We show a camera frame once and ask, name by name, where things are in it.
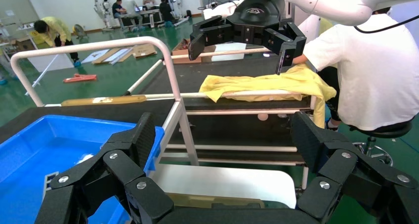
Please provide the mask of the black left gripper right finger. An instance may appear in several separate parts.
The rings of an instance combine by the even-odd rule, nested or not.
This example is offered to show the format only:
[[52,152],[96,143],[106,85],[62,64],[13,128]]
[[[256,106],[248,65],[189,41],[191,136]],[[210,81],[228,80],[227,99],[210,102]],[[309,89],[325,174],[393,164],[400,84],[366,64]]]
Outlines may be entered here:
[[294,113],[291,136],[316,174],[296,207],[316,223],[327,223],[344,195],[379,224],[418,223],[419,183],[411,175],[361,153],[344,135],[316,126],[303,112]]

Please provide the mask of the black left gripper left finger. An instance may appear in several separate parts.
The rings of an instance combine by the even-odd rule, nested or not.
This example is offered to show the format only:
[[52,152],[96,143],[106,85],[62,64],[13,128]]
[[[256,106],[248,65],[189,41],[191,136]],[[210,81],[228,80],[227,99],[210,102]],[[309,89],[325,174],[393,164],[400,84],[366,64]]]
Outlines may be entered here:
[[111,135],[96,155],[51,181],[35,222],[85,224],[111,197],[135,224],[161,221],[174,203],[144,172],[155,136],[151,113],[142,114],[133,129]]

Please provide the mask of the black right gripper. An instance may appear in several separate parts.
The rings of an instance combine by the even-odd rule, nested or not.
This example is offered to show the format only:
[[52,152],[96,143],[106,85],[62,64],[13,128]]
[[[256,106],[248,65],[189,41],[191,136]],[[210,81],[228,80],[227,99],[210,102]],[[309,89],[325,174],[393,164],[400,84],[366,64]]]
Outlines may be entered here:
[[188,45],[189,60],[196,60],[205,47],[226,42],[263,45],[279,56],[275,73],[303,54],[304,33],[284,21],[285,0],[244,0],[234,13],[223,19],[217,15],[193,26]]

